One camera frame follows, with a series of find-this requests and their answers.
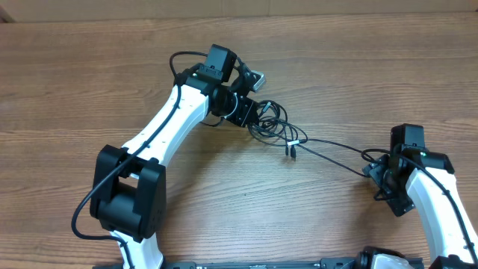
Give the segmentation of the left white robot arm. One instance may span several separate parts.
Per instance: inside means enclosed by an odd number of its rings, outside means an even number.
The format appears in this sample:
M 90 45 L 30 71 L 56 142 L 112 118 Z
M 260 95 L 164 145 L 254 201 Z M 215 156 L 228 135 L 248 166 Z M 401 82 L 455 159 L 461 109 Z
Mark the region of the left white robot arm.
M 205 62 L 173 74 L 172 92 L 146 127 L 120 148 L 97 156 L 90 215 L 117 242 L 120 268 L 160 268 L 156 232 L 167 207 L 166 168 L 186 136 L 209 114 L 245 127 L 258 122 L 257 92 L 266 79 L 234 52 L 216 44 Z

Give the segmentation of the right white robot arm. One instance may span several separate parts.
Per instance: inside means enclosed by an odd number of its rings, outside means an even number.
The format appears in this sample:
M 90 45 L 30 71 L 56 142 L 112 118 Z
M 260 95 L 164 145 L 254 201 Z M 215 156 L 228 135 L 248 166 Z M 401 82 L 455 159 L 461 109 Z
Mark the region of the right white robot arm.
M 455 169 L 444 153 L 426 148 L 423 126 L 402 124 L 391 129 L 388 150 L 371 157 L 363 168 L 378 187 L 376 201 L 400 217 L 416 209 L 429 247 L 431 268 L 476 268 L 477 234 L 459 197 Z

